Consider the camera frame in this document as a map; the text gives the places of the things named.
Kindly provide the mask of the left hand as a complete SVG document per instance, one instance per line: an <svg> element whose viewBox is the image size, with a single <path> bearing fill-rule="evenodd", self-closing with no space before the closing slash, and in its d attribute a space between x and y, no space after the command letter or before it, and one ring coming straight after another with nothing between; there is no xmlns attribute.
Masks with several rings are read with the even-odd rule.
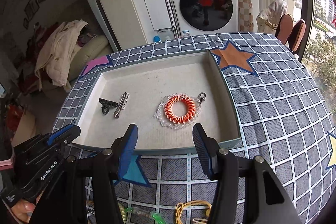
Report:
<svg viewBox="0 0 336 224"><path fill-rule="evenodd" d="M42 193L37 197L35 203L30 203L27 200L19 200L11 209L11 214L17 223L29 223L31 215L35 207L41 199Z"/></svg>

